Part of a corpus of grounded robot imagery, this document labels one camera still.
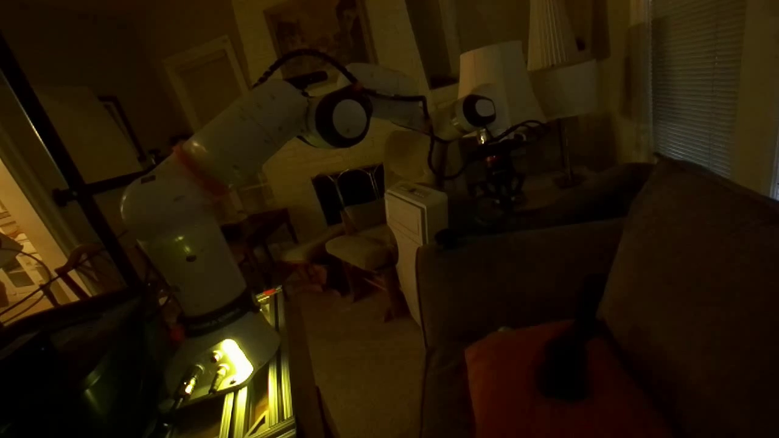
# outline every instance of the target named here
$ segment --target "fireplace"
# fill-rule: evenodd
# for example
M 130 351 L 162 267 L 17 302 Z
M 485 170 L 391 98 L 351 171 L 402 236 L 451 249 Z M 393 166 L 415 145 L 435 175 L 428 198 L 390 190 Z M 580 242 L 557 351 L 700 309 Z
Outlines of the fireplace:
M 347 169 L 311 178 L 327 225 L 341 223 L 344 207 L 384 197 L 384 165 Z

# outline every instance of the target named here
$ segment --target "gray couch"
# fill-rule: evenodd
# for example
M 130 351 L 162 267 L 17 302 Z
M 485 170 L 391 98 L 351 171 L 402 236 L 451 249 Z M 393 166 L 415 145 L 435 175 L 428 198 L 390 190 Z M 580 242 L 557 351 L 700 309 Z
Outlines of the gray couch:
M 472 435 L 464 349 L 572 318 L 592 274 L 608 275 L 598 312 L 617 354 L 676 434 L 779 436 L 779 203 L 671 160 L 632 200 L 620 187 L 639 180 L 591 183 L 545 219 L 583 223 L 420 251 L 421 436 Z

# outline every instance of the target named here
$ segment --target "window blinds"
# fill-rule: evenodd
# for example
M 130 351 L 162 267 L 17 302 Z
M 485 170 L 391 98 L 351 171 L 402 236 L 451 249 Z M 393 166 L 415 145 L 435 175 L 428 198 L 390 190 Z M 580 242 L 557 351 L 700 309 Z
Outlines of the window blinds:
M 658 153 L 730 175 L 746 0 L 652 1 Z

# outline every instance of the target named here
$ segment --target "orange band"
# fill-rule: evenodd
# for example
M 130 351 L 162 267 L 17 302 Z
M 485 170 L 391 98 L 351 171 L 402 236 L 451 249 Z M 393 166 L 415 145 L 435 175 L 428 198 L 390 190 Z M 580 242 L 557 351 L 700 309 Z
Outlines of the orange band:
M 200 188 L 212 196 L 221 198 L 230 191 L 225 184 L 222 184 L 218 179 L 201 169 L 197 162 L 194 161 L 181 146 L 177 145 L 173 147 L 173 155 L 175 155 L 178 162 L 183 164 L 184 168 L 189 171 L 192 179 L 197 182 Z

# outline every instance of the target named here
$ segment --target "lamp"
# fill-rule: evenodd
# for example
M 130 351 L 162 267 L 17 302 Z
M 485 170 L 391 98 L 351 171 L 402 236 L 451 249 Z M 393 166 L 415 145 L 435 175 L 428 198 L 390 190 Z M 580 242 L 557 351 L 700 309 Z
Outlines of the lamp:
M 597 64 L 582 62 L 563 0 L 530 1 L 527 65 L 533 88 L 547 119 L 558 119 L 560 157 L 565 172 L 561 187 L 583 181 L 573 173 L 564 119 L 597 110 Z
M 500 135 L 526 120 L 546 120 L 527 74 L 522 41 L 492 44 L 463 53 L 458 96 L 468 94 L 480 94 L 495 102 L 496 119 L 488 126 L 492 135 Z

